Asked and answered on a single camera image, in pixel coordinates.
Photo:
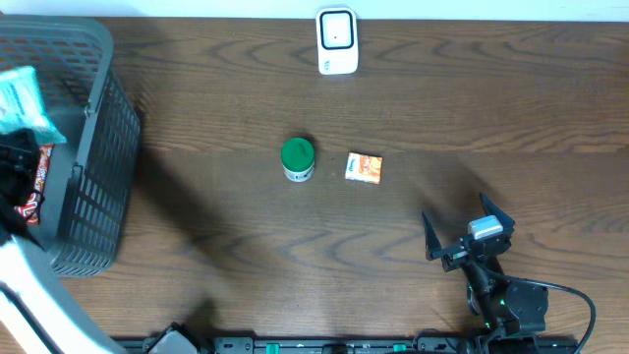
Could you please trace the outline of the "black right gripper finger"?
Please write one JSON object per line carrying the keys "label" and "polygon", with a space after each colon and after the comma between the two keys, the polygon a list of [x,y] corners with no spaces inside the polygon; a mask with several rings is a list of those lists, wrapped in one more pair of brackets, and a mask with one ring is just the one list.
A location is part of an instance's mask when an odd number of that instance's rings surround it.
{"label": "black right gripper finger", "polygon": [[422,219],[424,222],[424,229],[425,229],[426,258],[428,261],[439,259],[441,258],[441,254],[442,254],[441,243],[439,242],[435,234],[435,231],[431,223],[429,222],[427,215],[424,212],[422,213]]}
{"label": "black right gripper finger", "polygon": [[495,216],[504,229],[512,229],[515,221],[500,209],[485,193],[480,192],[480,200],[486,216]]}

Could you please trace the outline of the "teal wet wipes pack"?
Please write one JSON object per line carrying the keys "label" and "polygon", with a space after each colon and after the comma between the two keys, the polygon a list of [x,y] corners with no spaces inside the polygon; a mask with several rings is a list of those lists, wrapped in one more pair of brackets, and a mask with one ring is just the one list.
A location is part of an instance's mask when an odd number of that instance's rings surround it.
{"label": "teal wet wipes pack", "polygon": [[34,132],[39,145],[64,144],[66,137],[49,119],[34,67],[1,73],[1,133]]}

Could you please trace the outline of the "orange Top chocolate bar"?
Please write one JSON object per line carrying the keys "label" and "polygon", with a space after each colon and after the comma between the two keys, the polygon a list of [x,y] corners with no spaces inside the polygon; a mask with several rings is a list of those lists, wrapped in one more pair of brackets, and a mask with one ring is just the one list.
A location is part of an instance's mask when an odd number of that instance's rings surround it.
{"label": "orange Top chocolate bar", "polygon": [[45,200],[43,192],[49,171],[51,154],[54,145],[44,145],[39,148],[40,159],[33,183],[32,193],[22,206],[15,206],[15,211],[26,221],[27,225],[38,225],[41,218],[41,206]]}

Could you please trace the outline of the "small orange snack packet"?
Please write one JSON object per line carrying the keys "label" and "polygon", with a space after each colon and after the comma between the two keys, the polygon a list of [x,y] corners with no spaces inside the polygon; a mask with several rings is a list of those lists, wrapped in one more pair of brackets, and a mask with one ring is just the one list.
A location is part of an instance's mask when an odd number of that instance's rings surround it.
{"label": "small orange snack packet", "polygon": [[379,156],[350,152],[345,168],[345,179],[378,185],[381,181],[382,161]]}

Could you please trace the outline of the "green lid jar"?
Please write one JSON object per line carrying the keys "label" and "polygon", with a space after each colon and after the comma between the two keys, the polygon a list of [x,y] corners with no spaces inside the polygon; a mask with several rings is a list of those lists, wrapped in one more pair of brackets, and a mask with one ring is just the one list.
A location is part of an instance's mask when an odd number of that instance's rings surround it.
{"label": "green lid jar", "polygon": [[280,160],[286,178],[292,182],[305,182],[315,170],[314,146],[304,138],[292,138],[284,143]]}

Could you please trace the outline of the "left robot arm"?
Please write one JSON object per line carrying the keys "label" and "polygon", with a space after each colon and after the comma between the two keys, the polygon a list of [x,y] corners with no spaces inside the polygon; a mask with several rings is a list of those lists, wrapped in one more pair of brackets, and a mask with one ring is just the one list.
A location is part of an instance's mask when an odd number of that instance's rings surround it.
{"label": "left robot arm", "polygon": [[38,162],[33,131],[1,136],[1,322],[28,353],[124,353],[74,301],[16,211]]}

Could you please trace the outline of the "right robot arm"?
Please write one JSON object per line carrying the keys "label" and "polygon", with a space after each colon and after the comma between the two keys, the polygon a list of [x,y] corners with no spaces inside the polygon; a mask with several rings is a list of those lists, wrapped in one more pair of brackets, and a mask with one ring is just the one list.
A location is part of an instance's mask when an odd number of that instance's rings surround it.
{"label": "right robot arm", "polygon": [[548,291],[542,285],[506,276],[497,257],[511,247],[515,221],[484,193],[485,216],[468,224],[457,245],[441,246],[423,214],[426,258],[440,260],[444,271],[461,269],[468,283],[468,305],[481,316],[486,331],[458,344],[459,353],[488,353],[499,342],[502,351],[535,349],[533,336],[545,330]]}

